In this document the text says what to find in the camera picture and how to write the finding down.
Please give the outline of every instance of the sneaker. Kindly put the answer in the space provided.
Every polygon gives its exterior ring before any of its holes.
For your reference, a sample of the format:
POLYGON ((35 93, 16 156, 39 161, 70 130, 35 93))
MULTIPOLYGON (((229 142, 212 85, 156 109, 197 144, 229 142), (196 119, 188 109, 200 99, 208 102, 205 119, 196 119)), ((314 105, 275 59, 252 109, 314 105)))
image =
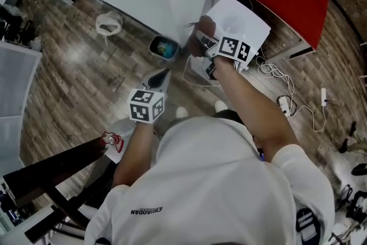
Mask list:
POLYGON ((348 149, 347 149, 347 144, 348 144, 348 139, 345 139, 342 146, 339 148, 339 152, 340 153, 344 153, 344 152, 347 152, 348 149))
POLYGON ((182 118, 187 118, 189 116, 188 110, 185 107, 178 107, 176 109, 176 118, 177 119, 182 119, 182 118))
POLYGON ((216 113, 218 113, 222 110, 227 110, 228 109, 227 105, 225 105, 225 103, 222 100, 216 101, 215 104, 214 104, 214 108, 216 110, 216 113))

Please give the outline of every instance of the white cable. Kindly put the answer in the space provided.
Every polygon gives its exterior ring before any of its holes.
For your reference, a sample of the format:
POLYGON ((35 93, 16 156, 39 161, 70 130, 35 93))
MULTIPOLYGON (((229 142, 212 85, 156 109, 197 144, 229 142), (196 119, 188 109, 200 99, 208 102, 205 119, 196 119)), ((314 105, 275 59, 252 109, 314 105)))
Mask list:
POLYGON ((189 81, 187 81, 185 79, 185 72, 186 69, 188 68, 188 64, 189 64, 189 60, 191 59, 191 55, 188 57, 188 59, 186 60, 186 65, 185 65, 185 69, 183 69, 182 75, 181 75, 181 79, 184 80, 186 83, 190 84, 190 85, 194 85, 194 86, 198 86, 198 87, 220 87, 221 85, 198 85, 198 84, 194 84, 191 83, 189 81))
POLYGON ((269 79, 271 77, 279 77, 282 80, 284 80, 287 85, 288 85, 288 92, 289 95, 291 96, 291 108, 290 108, 290 113, 292 113, 292 107, 293 107, 293 94, 294 94, 294 84, 293 81, 291 79, 291 77, 289 77, 289 75, 286 75, 285 73, 281 72, 279 70, 279 68, 277 68, 277 66, 275 64, 269 64, 267 63, 266 59, 258 56, 255 59, 256 63, 257 63, 257 73, 259 74, 260 77, 264 78, 264 79, 269 79), (261 58, 264 60, 264 62, 262 62, 261 64, 259 64, 257 62, 257 59, 261 58))
POLYGON ((297 111, 294 113, 293 116, 296 115, 296 113, 302 108, 302 107, 305 107, 307 108, 311 113, 312 113, 312 129, 314 130, 314 132, 321 132, 323 131, 323 129, 325 128, 325 124, 326 124, 326 117, 325 117, 325 112, 323 110, 324 106, 322 107, 322 115, 323 115, 323 124, 322 124, 322 128, 320 130, 315 130, 315 115, 314 115, 314 112, 312 110, 310 110, 307 106, 303 105, 301 106, 299 109, 297 109, 297 111))
MULTIPOLYGON (((250 4, 251 4, 251 11, 253 11, 253 6, 252 6, 252 2, 251 0, 249 0, 250 4)), ((255 58, 255 61, 257 63, 257 73, 259 74, 260 77, 264 78, 264 79, 269 79, 271 77, 279 77, 281 78, 282 80, 284 80, 287 85, 288 85, 288 92, 289 92, 289 95, 291 96, 291 108, 290 108, 290 114, 292 114, 292 107, 293 107, 293 94, 294 94, 294 83, 292 81, 292 78, 289 77, 289 75, 281 72, 279 70, 279 68, 277 68, 277 66, 275 64, 269 64, 267 63, 266 59, 265 59, 265 55, 264 55, 264 52, 263 52, 263 48, 262 46, 260 47, 261 49, 261 53, 263 54, 263 57, 262 56, 258 56, 257 58, 255 58), (261 64, 259 64, 257 62, 257 59, 258 58, 261 58, 264 60, 264 62, 262 62, 261 64)), ((323 125, 322 125, 322 128, 320 130, 315 130, 315 115, 314 115, 314 112, 312 110, 310 110, 307 106, 305 105, 302 105, 300 106, 295 112, 293 115, 291 115, 290 117, 293 117, 295 116, 298 111, 302 108, 302 107, 305 107, 307 108, 309 111, 311 111, 312 113, 312 129, 314 130, 314 132, 321 132, 324 128, 325 128, 325 124, 326 124, 326 117, 325 117, 325 113, 324 113, 324 106, 322 107, 322 115, 323 115, 323 125)))

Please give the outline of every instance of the wooden floor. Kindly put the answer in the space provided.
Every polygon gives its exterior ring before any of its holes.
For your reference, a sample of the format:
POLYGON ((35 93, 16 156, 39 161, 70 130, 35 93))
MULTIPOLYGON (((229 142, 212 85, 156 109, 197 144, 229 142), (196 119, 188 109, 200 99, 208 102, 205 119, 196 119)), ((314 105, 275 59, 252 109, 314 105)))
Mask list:
MULTIPOLYGON (((126 100, 130 89, 154 69, 167 66, 173 74, 169 87, 167 112, 159 124, 161 132, 173 118, 177 106, 186 107, 192 116, 213 114, 217 99, 226 98, 220 87, 199 88, 181 79, 185 59, 164 65, 148 52, 154 34, 127 16, 123 31, 108 38, 107 45, 95 31, 97 15, 113 10, 98 0, 77 0, 66 6, 59 0, 23 0, 21 9, 33 19, 42 38, 43 57, 29 92, 21 140, 21 158, 27 165, 94 139, 113 122, 128 116, 126 100)), ((292 32, 260 5, 255 12, 272 28, 264 54, 279 51, 291 41, 292 32)), ((315 128, 322 125, 320 88, 327 88, 328 99, 342 107, 326 106, 326 128, 315 133, 307 110, 290 119, 299 142, 310 158, 330 179, 335 193, 351 184, 366 189, 365 177, 350 171, 362 154, 339 154, 339 148, 352 121, 357 121, 357 138, 367 139, 366 93, 358 75, 364 58, 358 41, 343 16, 329 3, 325 28, 317 53, 281 61, 276 65, 293 79, 295 101, 315 112, 315 128)), ((257 89, 273 101, 287 94, 280 79, 259 77, 253 62, 243 73, 257 89)), ((192 72, 188 79, 200 83, 192 72)), ((89 169, 60 185, 63 194, 79 191, 89 169)))

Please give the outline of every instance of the plastic bag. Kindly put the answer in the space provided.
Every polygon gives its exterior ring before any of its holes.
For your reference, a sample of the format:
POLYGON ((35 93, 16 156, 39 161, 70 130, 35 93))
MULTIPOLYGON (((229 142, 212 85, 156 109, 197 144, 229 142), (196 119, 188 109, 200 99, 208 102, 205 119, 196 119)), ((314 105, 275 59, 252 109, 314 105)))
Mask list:
POLYGON ((122 30, 122 17, 113 11, 100 14, 96 19, 96 31, 104 36, 118 34, 122 30))
POLYGON ((41 42, 41 37, 38 36, 36 38, 34 38, 30 43, 29 43, 30 47, 35 50, 35 51, 41 51, 42 49, 42 42, 41 42))

